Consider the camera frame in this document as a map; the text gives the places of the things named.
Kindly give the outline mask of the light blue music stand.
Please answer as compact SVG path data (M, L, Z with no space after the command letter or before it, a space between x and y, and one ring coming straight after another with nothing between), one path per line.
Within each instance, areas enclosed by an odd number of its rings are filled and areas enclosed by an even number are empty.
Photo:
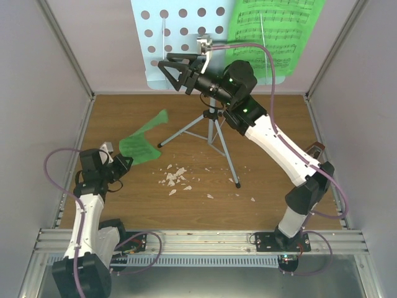
M174 135L158 144L163 147L201 120L208 119L209 145L218 137L222 144L219 153L231 163L231 157L221 131L219 117L240 134L252 124L255 115L265 109L252 98L258 83L253 64L237 60L221 73L208 68L213 55L213 42L207 25L194 25L198 8L194 1L132 1L133 15L146 67L145 75L151 89L173 89L187 95L196 90L210 99L208 109Z

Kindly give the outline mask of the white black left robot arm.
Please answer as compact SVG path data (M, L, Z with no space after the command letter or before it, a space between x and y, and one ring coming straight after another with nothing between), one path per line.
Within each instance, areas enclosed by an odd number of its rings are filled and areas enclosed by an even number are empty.
M84 150L81 171L75 177L76 213L72 236L62 260L52 266L61 297L108 297L110 263L115 251L127 246L128 236L120 219L100 221L110 184L127 174L133 158L113 156L110 142Z

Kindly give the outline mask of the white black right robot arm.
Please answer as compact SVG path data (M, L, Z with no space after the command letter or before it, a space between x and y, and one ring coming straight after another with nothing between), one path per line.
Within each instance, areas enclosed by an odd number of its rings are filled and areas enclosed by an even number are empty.
M257 79L249 62L236 60L218 76L205 69L205 60L198 55L170 53L158 68L175 90L185 87L190 94L196 89L219 101L229 126L262 148L285 171L294 187L285 196L287 209L275 228L274 241L279 250L291 250L308 215L329 189L333 165L320 163L272 125L270 115L251 96Z

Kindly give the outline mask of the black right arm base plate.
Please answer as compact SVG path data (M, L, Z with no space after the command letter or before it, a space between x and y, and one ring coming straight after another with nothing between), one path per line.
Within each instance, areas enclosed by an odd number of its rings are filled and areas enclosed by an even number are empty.
M256 232L254 242L258 252L310 252L308 235L297 233L288 238L281 232Z

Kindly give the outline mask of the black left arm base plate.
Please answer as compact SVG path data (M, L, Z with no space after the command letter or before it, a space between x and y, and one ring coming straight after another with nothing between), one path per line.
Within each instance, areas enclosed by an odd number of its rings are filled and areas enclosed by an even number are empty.
M134 254L139 253L146 250L146 238L147 234L142 234L134 239L131 239L129 242L124 244L120 249L125 254Z

